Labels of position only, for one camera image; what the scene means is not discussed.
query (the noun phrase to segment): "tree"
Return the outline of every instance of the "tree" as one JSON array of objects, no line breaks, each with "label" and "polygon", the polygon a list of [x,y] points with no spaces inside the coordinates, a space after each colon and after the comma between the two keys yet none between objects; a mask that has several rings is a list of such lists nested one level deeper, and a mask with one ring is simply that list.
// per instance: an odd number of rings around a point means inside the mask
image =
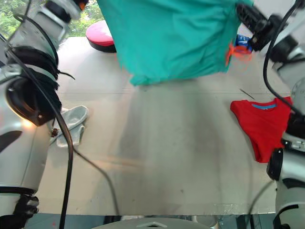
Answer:
[{"label": "tree", "polygon": [[[32,0],[31,9],[45,3],[46,0]],[[0,33],[8,38],[18,27],[19,21],[14,19],[14,13],[24,14],[28,0],[0,0]],[[96,1],[90,0],[81,13],[81,19],[70,23],[69,36],[85,36],[87,28],[104,17]]]}]

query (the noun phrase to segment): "teal cloth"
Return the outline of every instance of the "teal cloth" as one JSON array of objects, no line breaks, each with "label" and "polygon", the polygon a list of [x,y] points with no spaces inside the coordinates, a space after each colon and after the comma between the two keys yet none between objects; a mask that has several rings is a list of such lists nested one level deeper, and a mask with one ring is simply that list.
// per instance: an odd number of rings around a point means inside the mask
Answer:
[{"label": "teal cloth", "polygon": [[[133,85],[226,72],[241,0],[99,0]],[[252,4],[250,0],[243,3]]]}]

